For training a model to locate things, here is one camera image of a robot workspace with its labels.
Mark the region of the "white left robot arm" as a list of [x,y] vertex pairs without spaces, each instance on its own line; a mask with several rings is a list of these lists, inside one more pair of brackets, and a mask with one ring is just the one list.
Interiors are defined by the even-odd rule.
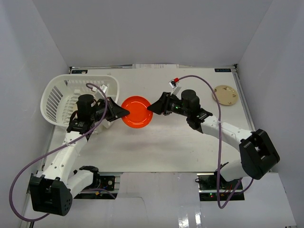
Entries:
[[73,171],[74,162],[99,122],[103,119],[112,122],[130,113],[110,97],[96,100],[90,94],[79,96],[76,105],[77,110],[70,116],[66,130],[64,148],[58,151],[41,176],[34,176],[29,181],[34,211],[65,216],[76,195],[84,189],[99,187],[99,169],[82,166]]

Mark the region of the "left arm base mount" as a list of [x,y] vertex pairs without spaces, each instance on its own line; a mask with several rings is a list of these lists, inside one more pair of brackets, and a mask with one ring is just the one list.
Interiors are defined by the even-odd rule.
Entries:
[[98,189],[105,189],[110,192],[103,190],[94,190],[89,191],[93,187],[86,187],[84,192],[79,193],[75,196],[75,199],[82,199],[82,200],[114,200],[119,191],[119,184],[120,184],[120,177],[118,176],[99,176],[99,185],[97,186]]

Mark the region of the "cream round plate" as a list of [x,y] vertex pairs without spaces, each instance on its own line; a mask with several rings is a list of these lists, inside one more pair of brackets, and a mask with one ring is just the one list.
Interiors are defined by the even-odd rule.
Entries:
[[238,92],[228,85],[220,85],[214,88],[214,92],[221,105],[230,106],[238,101]]

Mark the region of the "orange round plate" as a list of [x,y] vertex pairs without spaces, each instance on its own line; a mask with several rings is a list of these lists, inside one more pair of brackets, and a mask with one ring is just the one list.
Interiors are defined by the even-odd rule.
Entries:
[[153,112],[147,109],[150,102],[142,96],[130,96],[121,105],[130,113],[122,118],[129,127],[139,129],[146,127],[153,117]]

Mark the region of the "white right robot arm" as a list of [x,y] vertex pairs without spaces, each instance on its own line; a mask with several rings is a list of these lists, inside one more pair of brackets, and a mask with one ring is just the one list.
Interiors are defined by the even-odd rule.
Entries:
[[227,162],[221,165],[220,171],[214,172],[214,182],[219,189],[224,190],[233,180],[243,177],[259,180],[280,161],[280,156],[266,131],[250,131],[220,122],[212,113],[201,108],[200,99],[193,90],[184,90],[181,98],[164,92],[147,109],[158,115],[183,115],[190,128],[216,137],[240,153],[240,159]]

